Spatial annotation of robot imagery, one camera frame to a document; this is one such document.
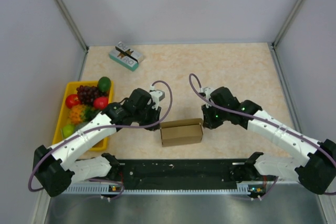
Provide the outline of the brown cardboard box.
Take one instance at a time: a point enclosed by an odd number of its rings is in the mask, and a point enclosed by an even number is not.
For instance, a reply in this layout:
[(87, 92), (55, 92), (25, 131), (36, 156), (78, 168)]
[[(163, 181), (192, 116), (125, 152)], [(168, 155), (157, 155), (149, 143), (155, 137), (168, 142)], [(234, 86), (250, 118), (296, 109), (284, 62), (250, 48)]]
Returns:
[(195, 118), (163, 122), (160, 133), (163, 147), (197, 144), (203, 138), (203, 120)]

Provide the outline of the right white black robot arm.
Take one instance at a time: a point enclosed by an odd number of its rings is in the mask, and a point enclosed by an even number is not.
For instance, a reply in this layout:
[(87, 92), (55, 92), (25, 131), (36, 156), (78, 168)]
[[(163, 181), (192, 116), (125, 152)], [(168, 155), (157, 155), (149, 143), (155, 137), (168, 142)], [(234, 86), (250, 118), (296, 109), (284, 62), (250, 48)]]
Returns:
[(335, 142), (318, 141), (280, 123), (251, 100), (239, 102), (228, 88), (201, 88), (204, 123), (216, 129), (228, 121), (257, 133), (282, 148), (289, 158), (253, 153), (245, 166), (252, 180), (262, 175), (282, 177), (299, 182), (317, 195), (327, 194), (335, 179)]

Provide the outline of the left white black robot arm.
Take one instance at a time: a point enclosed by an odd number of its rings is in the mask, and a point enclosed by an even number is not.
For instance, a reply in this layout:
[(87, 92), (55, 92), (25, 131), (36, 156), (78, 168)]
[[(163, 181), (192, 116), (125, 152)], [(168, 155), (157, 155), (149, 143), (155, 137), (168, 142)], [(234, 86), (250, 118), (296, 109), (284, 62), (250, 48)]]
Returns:
[(50, 147), (41, 145), (34, 151), (32, 175), (50, 197), (63, 193), (71, 184), (105, 177), (114, 180), (119, 174), (118, 161), (110, 154), (91, 159), (80, 156), (102, 139), (122, 128), (131, 129), (137, 123), (140, 129), (158, 128), (161, 107), (165, 97), (161, 90), (135, 89), (122, 103), (109, 103), (91, 121), (71, 136)]

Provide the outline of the red tomato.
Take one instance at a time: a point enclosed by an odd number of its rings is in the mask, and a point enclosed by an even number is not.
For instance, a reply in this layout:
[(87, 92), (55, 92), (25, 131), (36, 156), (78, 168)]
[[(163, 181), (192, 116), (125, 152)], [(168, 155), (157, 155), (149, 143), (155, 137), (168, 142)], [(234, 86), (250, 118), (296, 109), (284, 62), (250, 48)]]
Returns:
[(109, 103), (108, 97), (98, 97), (93, 102), (93, 107), (97, 110), (103, 110)]

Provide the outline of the green avocado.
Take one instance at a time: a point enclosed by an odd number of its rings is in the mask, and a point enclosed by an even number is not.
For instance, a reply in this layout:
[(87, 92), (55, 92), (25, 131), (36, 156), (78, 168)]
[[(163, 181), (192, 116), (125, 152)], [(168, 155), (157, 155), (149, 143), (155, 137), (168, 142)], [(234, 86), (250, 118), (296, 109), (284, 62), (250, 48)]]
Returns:
[(111, 88), (111, 80), (108, 77), (101, 77), (97, 87), (101, 92), (108, 92)]

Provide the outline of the dark purple grape bunch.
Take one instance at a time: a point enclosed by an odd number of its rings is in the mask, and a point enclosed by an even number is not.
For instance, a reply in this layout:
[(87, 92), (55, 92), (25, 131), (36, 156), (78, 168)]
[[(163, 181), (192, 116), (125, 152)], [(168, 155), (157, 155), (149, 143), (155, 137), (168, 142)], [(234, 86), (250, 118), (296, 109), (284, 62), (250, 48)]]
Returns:
[(94, 100), (101, 96), (96, 86), (79, 86), (76, 91), (79, 101), (86, 105), (93, 105)]

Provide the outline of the white teal printed carton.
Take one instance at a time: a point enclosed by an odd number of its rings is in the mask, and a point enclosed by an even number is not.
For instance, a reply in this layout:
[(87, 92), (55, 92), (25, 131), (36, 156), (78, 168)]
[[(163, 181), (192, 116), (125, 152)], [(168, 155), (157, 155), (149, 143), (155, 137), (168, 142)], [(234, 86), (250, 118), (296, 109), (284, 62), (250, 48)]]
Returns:
[(131, 71), (135, 71), (145, 59), (142, 53), (121, 41), (109, 52), (109, 57)]

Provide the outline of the orange bumpy fruit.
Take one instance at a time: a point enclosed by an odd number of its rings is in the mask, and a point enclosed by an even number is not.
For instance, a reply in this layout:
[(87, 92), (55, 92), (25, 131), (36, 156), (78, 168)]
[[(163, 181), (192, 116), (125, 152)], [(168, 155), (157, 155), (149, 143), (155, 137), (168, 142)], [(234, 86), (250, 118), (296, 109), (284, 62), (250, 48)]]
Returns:
[(87, 106), (84, 104), (79, 104), (73, 106), (69, 111), (69, 119), (71, 124), (77, 125), (86, 121), (86, 110)]

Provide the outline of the red apple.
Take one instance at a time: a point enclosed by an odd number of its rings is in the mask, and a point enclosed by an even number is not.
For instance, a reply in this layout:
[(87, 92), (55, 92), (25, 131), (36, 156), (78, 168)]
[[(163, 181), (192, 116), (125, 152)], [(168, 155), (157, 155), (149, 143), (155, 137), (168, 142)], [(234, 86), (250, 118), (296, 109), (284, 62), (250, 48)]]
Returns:
[(76, 105), (80, 105), (81, 101), (79, 100), (79, 97), (77, 94), (70, 94), (66, 97), (65, 105), (67, 108), (71, 109), (72, 107)]

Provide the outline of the green lime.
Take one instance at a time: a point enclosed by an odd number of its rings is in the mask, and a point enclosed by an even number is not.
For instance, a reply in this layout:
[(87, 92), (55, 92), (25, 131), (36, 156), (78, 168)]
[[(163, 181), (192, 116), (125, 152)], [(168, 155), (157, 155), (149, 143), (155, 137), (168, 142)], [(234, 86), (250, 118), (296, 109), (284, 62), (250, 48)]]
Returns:
[(74, 133), (75, 128), (76, 127), (73, 124), (67, 124), (64, 127), (62, 127), (61, 128), (62, 138), (66, 139), (70, 137)]

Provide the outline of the yellow plastic tray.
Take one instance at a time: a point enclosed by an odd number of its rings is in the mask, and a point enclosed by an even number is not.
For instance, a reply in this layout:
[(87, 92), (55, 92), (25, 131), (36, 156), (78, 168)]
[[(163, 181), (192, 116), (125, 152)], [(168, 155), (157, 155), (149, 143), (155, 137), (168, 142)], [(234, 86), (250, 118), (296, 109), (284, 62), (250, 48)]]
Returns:
[[(61, 142), (62, 140), (64, 140), (62, 138), (61, 128), (64, 127), (65, 125), (67, 125), (67, 124), (71, 124), (70, 119), (68, 117), (70, 109), (67, 108), (66, 105), (65, 105), (66, 97), (70, 94), (77, 94), (76, 89), (79, 86), (96, 86), (97, 87), (97, 85), (98, 85), (98, 81), (76, 81), (76, 82), (70, 82), (70, 83), (67, 84), (52, 144), (57, 144), (57, 143)], [(111, 81), (110, 90), (108, 92), (101, 92), (101, 96), (100, 96), (100, 97), (108, 97), (109, 103), (112, 102), (112, 98), (113, 98), (113, 85), (114, 85), (114, 83), (113, 83), (113, 81)], [(102, 111), (102, 110), (95, 109), (93, 107), (93, 105), (86, 105), (86, 106), (87, 106), (86, 121), (84, 121), (83, 123), (74, 125), (76, 127), (75, 131), (82, 128), (85, 123), (90, 122), (97, 115), (97, 113)]]

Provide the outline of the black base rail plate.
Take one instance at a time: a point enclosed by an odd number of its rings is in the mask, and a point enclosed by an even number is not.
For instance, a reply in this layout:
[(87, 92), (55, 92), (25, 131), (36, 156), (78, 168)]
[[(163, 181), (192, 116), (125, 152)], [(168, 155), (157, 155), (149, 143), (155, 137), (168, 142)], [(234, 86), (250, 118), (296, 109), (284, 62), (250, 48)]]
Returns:
[(245, 167), (245, 159), (120, 159), (119, 168), (98, 179), (123, 182), (125, 189), (236, 189), (241, 182), (273, 181)]

